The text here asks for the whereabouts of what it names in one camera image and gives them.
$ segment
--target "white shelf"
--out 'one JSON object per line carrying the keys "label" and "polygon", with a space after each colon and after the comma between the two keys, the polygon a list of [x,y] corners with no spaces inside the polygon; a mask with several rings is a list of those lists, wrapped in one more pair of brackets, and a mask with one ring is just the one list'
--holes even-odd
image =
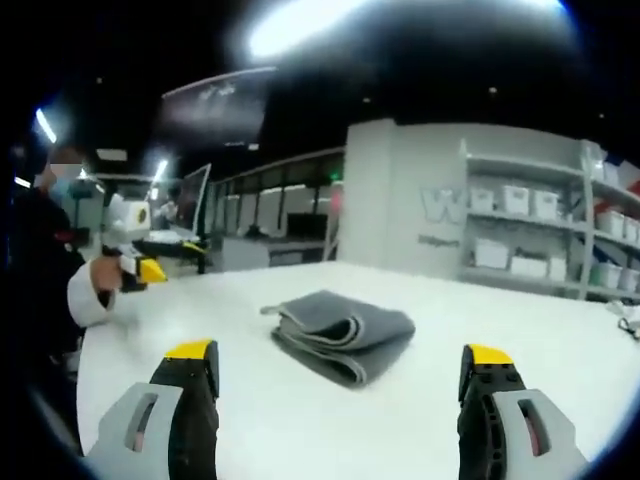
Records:
{"label": "white shelf", "polygon": [[462,276],[471,280],[502,280],[516,282],[521,285],[562,288],[565,290],[580,290],[580,283],[570,281],[551,280],[550,278],[527,277],[514,275],[508,270],[497,270],[487,267],[463,267]]}
{"label": "white shelf", "polygon": [[496,155],[467,154],[471,175],[499,175],[545,183],[567,183],[583,178],[583,171],[536,160]]}
{"label": "white shelf", "polygon": [[623,207],[625,210],[640,212],[640,197],[635,193],[618,186],[611,185],[602,180],[592,180],[594,197],[603,198],[615,205]]}
{"label": "white shelf", "polygon": [[481,212],[476,210],[468,210],[467,215],[475,218],[486,218],[493,220],[504,220],[508,222],[521,222],[531,225],[538,225],[540,227],[557,228],[561,230],[571,230],[574,232],[584,232],[586,225],[584,222],[569,222],[567,220],[547,220],[545,218],[538,218],[529,215],[517,215],[514,213],[507,213],[501,211]]}
{"label": "white shelf", "polygon": [[615,243],[616,245],[620,245],[622,247],[631,248],[633,250],[640,251],[640,245],[638,245],[637,243],[629,242],[628,240],[614,237],[610,233],[603,232],[602,230],[594,230],[593,237],[595,240],[606,240],[607,242]]}
{"label": "white shelf", "polygon": [[589,285],[587,293],[602,295],[608,298],[630,298],[631,300],[640,301],[640,293],[627,292],[625,290],[617,290],[614,288],[599,287],[598,285]]}

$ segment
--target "white column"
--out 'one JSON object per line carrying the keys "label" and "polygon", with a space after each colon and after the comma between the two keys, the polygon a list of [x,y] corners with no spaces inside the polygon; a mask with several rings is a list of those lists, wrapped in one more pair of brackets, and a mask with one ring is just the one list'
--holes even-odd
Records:
{"label": "white column", "polygon": [[339,260],[385,266],[394,128],[393,120],[389,119],[349,127],[338,233]]}

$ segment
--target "person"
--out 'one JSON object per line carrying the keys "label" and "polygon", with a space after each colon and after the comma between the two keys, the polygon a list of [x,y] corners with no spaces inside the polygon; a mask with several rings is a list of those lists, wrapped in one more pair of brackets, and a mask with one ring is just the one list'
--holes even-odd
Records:
{"label": "person", "polygon": [[70,181],[59,174],[81,156],[72,147],[53,149],[33,185],[14,201],[9,231],[12,300],[20,306],[12,352],[30,385],[59,414],[77,442],[75,384],[69,368],[84,329],[106,319],[121,287],[119,260],[98,256],[85,262],[73,247],[62,209]]}

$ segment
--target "black ceiling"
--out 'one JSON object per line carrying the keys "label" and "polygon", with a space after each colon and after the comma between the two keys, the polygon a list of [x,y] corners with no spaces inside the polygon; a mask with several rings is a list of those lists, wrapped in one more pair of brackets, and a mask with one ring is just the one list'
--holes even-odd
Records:
{"label": "black ceiling", "polygon": [[[349,123],[388,115],[399,123],[539,128],[594,138],[640,160],[634,145],[640,68],[637,42],[628,41],[640,20],[637,7],[565,2],[575,33],[568,46],[529,10],[502,11],[498,0],[491,2],[382,2],[353,15],[274,60],[279,72],[259,152],[189,152],[180,172],[211,161],[213,174],[226,176],[341,144]],[[24,47],[14,52],[13,65],[29,78],[16,88],[33,90],[35,102],[51,103],[72,119],[69,137],[87,151],[129,152],[126,164],[94,157],[93,169],[139,172],[145,169],[139,160],[154,144],[161,94],[255,66],[246,38],[275,2],[22,3],[16,44]],[[491,87],[498,93],[490,94]]]}

